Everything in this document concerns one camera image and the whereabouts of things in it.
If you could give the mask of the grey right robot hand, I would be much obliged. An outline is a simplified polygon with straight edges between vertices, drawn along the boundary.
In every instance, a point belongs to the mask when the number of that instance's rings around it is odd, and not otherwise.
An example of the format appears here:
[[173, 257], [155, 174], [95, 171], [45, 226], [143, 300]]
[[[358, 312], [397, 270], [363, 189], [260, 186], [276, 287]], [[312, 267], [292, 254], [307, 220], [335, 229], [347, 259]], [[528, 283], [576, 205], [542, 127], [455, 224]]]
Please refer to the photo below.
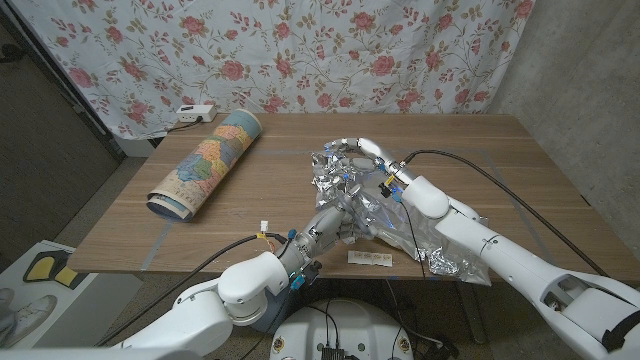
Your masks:
[[411, 185], [418, 177], [407, 166], [401, 165], [387, 150], [367, 138], [340, 138], [324, 145], [327, 151], [356, 152], [371, 159], [388, 176], [404, 185]]

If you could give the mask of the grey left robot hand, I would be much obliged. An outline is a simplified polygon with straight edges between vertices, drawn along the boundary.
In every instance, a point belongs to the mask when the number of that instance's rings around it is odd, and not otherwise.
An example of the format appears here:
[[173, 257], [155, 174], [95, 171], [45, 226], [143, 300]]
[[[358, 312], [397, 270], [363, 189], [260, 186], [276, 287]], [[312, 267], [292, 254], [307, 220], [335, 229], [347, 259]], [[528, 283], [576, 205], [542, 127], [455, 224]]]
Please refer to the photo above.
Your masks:
[[277, 257], [289, 274], [327, 253], [339, 240], [372, 240], [377, 235], [377, 231], [366, 225], [355, 210], [354, 198], [362, 189], [362, 185], [356, 184], [343, 195], [339, 195], [334, 205], [319, 211], [302, 231], [276, 251]]

